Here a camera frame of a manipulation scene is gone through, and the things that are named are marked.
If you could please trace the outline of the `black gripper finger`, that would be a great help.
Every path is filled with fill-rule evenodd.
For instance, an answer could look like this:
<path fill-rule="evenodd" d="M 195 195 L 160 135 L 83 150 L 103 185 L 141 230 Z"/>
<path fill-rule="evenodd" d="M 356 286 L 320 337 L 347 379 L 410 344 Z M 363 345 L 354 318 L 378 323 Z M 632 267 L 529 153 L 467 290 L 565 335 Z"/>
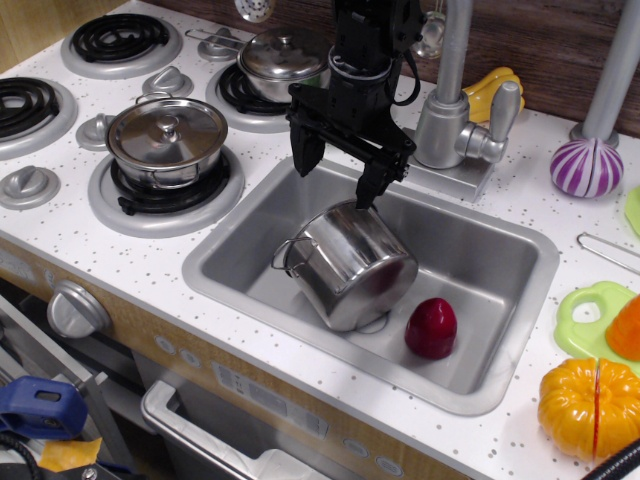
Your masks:
<path fill-rule="evenodd" d="M 356 187 L 356 208 L 369 209 L 394 180 L 395 167 L 392 162 L 374 160 L 366 164 Z"/>
<path fill-rule="evenodd" d="M 318 123 L 292 123 L 290 141 L 294 167 L 301 177 L 308 175 L 323 159 L 326 142 Z"/>

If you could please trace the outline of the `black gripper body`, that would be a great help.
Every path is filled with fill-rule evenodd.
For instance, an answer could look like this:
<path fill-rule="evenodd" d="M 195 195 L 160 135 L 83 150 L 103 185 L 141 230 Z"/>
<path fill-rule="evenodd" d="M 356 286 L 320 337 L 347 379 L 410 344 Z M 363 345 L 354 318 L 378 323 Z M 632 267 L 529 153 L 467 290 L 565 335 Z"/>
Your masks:
<path fill-rule="evenodd" d="M 392 162 L 394 181 L 404 179 L 415 144 L 394 122 L 391 108 L 412 103 L 417 93 L 395 99 L 399 73 L 398 67 L 371 77 L 332 69 L 326 88 L 293 84 L 286 114 L 290 129 L 294 122 L 318 123 L 326 146 L 338 148 L 364 166 L 374 160 Z"/>

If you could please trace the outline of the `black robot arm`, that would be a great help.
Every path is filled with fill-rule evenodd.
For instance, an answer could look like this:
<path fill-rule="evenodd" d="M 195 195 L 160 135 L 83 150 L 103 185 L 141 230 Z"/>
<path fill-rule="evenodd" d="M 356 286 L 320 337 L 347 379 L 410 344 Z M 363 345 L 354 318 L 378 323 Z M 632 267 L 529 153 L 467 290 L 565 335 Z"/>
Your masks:
<path fill-rule="evenodd" d="M 401 68 L 417 68 L 411 47 L 426 21 L 416 1 L 336 1 L 336 37 L 328 54 L 325 88 L 295 83 L 287 110 L 294 167 L 309 174 L 333 145 L 360 160 L 356 206 L 366 210 L 394 181 L 402 180 L 415 143 L 391 116 Z"/>

